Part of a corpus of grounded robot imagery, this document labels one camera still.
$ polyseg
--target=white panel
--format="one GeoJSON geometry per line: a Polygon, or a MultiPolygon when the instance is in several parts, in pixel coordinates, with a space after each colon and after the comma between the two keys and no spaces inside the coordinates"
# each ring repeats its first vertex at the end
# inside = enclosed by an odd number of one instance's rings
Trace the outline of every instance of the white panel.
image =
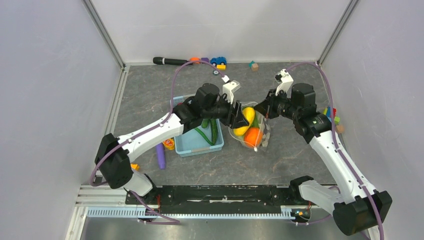
{"type": "Polygon", "coordinates": [[[348,151],[393,205],[387,239],[422,239],[424,2],[361,1],[324,70],[348,151]]]}
{"type": "Polygon", "coordinates": [[[349,0],[93,0],[124,61],[316,60],[349,0]]]}
{"type": "Polygon", "coordinates": [[[64,239],[120,69],[80,0],[1,1],[0,29],[0,239],[64,239]]]}

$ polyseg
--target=black microphone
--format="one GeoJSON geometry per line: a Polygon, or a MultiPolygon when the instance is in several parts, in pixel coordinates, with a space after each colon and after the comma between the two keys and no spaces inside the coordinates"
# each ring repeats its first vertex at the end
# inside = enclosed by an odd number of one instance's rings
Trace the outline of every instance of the black microphone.
{"type": "Polygon", "coordinates": [[[157,65],[176,65],[176,66],[181,66],[185,63],[187,63],[187,60],[182,60],[182,59],[172,59],[172,58],[164,58],[161,56],[155,56],[153,58],[153,63],[157,64],[157,65]]]}

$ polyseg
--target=purple toy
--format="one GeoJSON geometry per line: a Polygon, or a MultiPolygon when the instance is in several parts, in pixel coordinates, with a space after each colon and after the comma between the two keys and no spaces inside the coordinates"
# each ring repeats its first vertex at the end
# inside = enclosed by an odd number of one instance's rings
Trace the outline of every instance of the purple toy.
{"type": "Polygon", "coordinates": [[[165,169],[167,167],[167,162],[165,161],[165,148],[162,143],[156,145],[156,155],[157,155],[157,165],[160,169],[165,169]]]}

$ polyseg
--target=table surface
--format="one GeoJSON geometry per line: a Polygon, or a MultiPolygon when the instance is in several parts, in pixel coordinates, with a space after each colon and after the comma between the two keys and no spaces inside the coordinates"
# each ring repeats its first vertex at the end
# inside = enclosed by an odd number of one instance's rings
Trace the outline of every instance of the table surface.
{"type": "MultiPolygon", "coordinates": [[[[277,87],[274,75],[291,66],[290,62],[259,63],[253,72],[248,63],[229,63],[225,74],[240,83],[235,93],[240,101],[260,103],[269,89],[277,87]]],[[[131,66],[128,72],[114,135],[120,136],[140,129],[164,116],[170,108],[171,79],[177,66],[131,66]]],[[[320,73],[310,65],[291,71],[294,83],[313,85],[318,111],[329,104],[320,73]]],[[[208,65],[196,64],[183,69],[176,79],[174,96],[194,94],[204,83],[221,88],[224,83],[213,75],[208,65]]],[[[150,149],[135,160],[140,171],[147,173],[157,185],[230,185],[279,184],[309,175],[321,184],[334,184],[327,167],[315,151],[295,131],[293,123],[279,117],[269,121],[271,137],[265,150],[254,152],[230,136],[221,125],[224,146],[221,151],[180,157],[166,150],[166,169],[157,164],[156,150],[150,149]]]]}
{"type": "MultiPolygon", "coordinates": [[[[312,209],[311,222],[328,215],[312,209]]],[[[144,225],[133,218],[87,217],[81,240],[364,240],[344,235],[332,218],[296,226],[282,219],[186,219],[181,225],[144,225]]]]}

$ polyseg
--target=cucumber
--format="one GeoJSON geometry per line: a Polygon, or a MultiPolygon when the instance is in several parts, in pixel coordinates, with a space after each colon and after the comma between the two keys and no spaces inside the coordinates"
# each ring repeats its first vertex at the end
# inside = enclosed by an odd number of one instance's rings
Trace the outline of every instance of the cucumber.
{"type": "Polygon", "coordinates": [[[209,125],[209,121],[211,121],[210,119],[203,119],[203,121],[201,122],[201,128],[205,129],[208,127],[209,125]]]}
{"type": "Polygon", "coordinates": [[[200,129],[198,129],[197,127],[194,129],[194,130],[196,130],[196,132],[198,132],[199,134],[200,134],[200,136],[202,136],[202,138],[209,144],[209,145],[211,145],[211,146],[213,146],[213,145],[215,145],[215,144],[212,144],[212,142],[211,141],[209,141],[209,139],[208,139],[208,137],[202,132],[202,130],[200,130],[200,129]]]}
{"type": "Polygon", "coordinates": [[[255,114],[254,115],[254,118],[253,118],[253,122],[252,122],[252,127],[253,128],[259,128],[259,123],[258,123],[258,118],[256,117],[258,114],[255,114]]]}
{"type": "Polygon", "coordinates": [[[218,126],[217,121],[215,119],[212,119],[210,121],[210,131],[212,132],[212,143],[215,145],[218,140],[218,126]]]}

